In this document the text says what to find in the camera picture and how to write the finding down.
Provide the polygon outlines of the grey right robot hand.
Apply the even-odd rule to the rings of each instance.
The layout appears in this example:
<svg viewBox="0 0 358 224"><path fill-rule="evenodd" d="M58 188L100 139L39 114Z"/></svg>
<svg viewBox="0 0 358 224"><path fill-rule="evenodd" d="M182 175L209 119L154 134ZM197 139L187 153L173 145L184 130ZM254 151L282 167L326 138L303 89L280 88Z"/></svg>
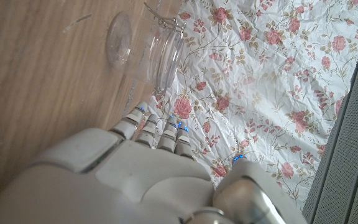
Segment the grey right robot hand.
<svg viewBox="0 0 358 224"><path fill-rule="evenodd" d="M188 128L139 103L112 129L89 128L37 156L0 194L0 223L304 223L288 195L236 154L218 186Z"/></svg>

